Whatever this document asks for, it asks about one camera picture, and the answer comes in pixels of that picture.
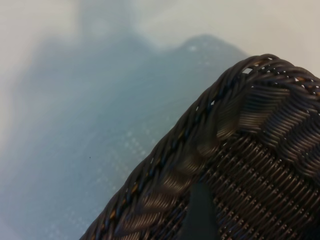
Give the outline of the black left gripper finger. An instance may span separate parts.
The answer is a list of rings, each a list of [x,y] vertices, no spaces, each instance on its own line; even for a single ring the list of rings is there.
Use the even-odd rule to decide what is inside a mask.
[[[204,183],[196,183],[191,187],[189,206],[183,222],[183,238],[185,240],[218,239],[213,196]]]

